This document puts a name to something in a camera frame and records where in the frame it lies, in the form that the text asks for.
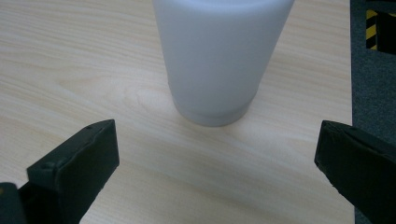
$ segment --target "light wood tabletop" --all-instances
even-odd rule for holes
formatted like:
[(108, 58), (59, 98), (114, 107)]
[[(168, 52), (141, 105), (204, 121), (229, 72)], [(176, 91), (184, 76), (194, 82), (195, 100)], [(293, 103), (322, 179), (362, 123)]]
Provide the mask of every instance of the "light wood tabletop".
[(351, 123), (348, 0), (296, 0), (244, 117), (181, 117), (149, 0), (0, 0), (0, 182), (114, 119), (120, 166), (81, 223), (352, 224), (314, 164)]

